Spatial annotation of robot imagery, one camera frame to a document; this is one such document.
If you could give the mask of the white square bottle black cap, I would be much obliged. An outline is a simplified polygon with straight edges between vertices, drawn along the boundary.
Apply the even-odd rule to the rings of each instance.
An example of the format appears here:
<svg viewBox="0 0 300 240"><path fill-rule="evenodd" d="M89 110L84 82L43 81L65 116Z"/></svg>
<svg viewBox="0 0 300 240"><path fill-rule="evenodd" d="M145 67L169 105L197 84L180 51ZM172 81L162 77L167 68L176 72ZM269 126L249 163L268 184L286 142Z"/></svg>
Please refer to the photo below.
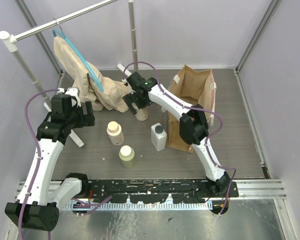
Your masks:
<svg viewBox="0 0 300 240"><path fill-rule="evenodd" d="M150 128L150 139L157 152L166 147L167 133L160 123L156 123Z"/></svg>

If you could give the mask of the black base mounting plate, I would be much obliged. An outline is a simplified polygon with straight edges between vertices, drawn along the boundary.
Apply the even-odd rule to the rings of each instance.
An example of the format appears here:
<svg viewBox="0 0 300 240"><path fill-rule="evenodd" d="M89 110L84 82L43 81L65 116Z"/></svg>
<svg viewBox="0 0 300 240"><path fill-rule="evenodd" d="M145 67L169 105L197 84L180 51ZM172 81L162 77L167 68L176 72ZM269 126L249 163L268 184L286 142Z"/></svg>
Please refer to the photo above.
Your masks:
<svg viewBox="0 0 300 240"><path fill-rule="evenodd" d="M164 203L169 197L173 204L198 204L206 199L224 198L227 189L213 192L206 179L98 179L88 182L89 188L76 199L100 203L110 196L113 204Z"/></svg>

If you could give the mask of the blue clothes hanger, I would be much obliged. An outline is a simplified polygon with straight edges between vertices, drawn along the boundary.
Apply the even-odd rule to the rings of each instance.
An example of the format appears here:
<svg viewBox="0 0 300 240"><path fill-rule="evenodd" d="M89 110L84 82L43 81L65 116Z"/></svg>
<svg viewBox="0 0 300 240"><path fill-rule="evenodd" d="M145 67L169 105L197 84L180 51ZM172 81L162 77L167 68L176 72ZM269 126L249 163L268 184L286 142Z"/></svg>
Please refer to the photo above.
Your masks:
<svg viewBox="0 0 300 240"><path fill-rule="evenodd" d="M84 59L82 54L78 51L78 49L73 45L73 43L65 36L65 34L62 31L53 29L52 34L54 37L61 37L65 42L70 46L70 48L74 51L74 53L79 57L85 68L88 70L88 75L93 79L94 83L97 85L97 87L100 89L101 92L104 92L104 88L102 84L100 83L97 75L94 73L92 68L89 66L88 62Z"/></svg>

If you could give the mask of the beige bottle pink cap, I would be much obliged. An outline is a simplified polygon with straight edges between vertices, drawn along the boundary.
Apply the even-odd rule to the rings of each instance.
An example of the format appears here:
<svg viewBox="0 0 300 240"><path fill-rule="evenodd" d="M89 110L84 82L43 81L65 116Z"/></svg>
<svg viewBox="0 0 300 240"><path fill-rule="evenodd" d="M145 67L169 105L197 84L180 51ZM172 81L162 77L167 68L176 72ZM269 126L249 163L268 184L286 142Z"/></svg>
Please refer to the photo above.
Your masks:
<svg viewBox="0 0 300 240"><path fill-rule="evenodd" d="M111 143L115 146L120 146L124 142L124 134L122 127L116 121L110 121L107 125L106 132Z"/></svg>

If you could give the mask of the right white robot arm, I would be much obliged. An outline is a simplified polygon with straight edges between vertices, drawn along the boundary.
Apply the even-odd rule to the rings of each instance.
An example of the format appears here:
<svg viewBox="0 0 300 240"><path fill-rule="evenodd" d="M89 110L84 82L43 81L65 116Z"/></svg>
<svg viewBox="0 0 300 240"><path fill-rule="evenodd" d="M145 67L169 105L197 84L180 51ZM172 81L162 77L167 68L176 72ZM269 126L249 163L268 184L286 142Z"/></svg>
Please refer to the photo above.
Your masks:
<svg viewBox="0 0 300 240"><path fill-rule="evenodd" d="M132 73L123 84L130 93L123 97L132 114L156 103L166 109L179 122L179 136L196 152L202 163L209 184L209 191L221 197L230 189L232 180L226 169L221 166L209 140L209 125L205 112L200 105L191 105L169 92L158 80L144 79L138 72Z"/></svg>

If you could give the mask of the yellow-green bottle cream cap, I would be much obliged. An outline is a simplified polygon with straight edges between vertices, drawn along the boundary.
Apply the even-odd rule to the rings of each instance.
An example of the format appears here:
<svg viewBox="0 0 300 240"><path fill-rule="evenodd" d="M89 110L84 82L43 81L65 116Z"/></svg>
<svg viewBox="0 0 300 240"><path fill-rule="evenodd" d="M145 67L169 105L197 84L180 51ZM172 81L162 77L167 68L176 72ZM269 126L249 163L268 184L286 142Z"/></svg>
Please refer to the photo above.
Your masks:
<svg viewBox="0 0 300 240"><path fill-rule="evenodd" d="M132 169L137 165L135 151L129 145L124 145L119 150L119 158L123 166L127 169Z"/></svg>

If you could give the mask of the cream bottle beige cap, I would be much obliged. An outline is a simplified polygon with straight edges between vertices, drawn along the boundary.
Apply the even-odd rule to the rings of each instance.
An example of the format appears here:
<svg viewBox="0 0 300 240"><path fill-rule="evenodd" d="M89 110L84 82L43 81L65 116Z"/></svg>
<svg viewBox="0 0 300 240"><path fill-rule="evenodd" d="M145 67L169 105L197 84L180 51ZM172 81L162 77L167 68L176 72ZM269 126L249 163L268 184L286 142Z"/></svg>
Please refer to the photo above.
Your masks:
<svg viewBox="0 0 300 240"><path fill-rule="evenodd" d="M141 121L141 122L147 120L149 117L148 109L146 107L142 108L142 109L137 109L135 117L138 121Z"/></svg>

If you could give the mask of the brown canvas bag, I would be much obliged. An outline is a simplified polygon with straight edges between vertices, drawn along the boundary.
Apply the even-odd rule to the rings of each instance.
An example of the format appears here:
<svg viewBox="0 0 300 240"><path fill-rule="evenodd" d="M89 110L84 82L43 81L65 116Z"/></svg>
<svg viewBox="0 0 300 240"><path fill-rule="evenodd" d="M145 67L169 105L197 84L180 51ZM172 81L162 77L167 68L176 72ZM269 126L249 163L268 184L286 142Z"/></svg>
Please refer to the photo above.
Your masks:
<svg viewBox="0 0 300 240"><path fill-rule="evenodd" d="M185 65L173 78L168 90L181 100L214 112L216 106L217 85L211 69L196 71ZM166 146L187 153L194 149L180 137L179 121L168 113Z"/></svg>

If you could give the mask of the beige cloth garment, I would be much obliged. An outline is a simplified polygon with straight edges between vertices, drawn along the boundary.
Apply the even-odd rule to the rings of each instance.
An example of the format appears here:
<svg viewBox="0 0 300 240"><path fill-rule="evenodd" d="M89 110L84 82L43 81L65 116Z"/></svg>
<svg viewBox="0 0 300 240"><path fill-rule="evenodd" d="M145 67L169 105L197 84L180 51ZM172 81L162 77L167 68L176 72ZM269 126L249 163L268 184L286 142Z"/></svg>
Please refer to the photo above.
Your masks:
<svg viewBox="0 0 300 240"><path fill-rule="evenodd" d="M60 36L54 38L53 50L65 71L74 80L72 86L78 88L81 102L90 101L94 111L106 108L125 113L129 110L123 97L130 90L121 81L115 81L103 76L93 64L88 63L103 87L103 91L101 91L92 77L88 75L89 71L83 62Z"/></svg>

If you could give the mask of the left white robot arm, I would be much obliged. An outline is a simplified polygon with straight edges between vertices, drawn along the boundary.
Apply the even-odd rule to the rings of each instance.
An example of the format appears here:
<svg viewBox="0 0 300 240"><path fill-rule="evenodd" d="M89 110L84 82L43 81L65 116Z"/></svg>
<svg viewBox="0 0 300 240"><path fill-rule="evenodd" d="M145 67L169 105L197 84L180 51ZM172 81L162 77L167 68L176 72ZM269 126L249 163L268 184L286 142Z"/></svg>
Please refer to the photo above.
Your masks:
<svg viewBox="0 0 300 240"><path fill-rule="evenodd" d="M51 99L51 110L33 132L36 149L22 190L15 202L8 202L5 214L18 231L32 229L50 232L58 222L60 210L75 196L85 198L90 193L88 177L69 173L52 193L49 186L57 160L73 129L95 124L92 104L84 113L78 90L70 88Z"/></svg>

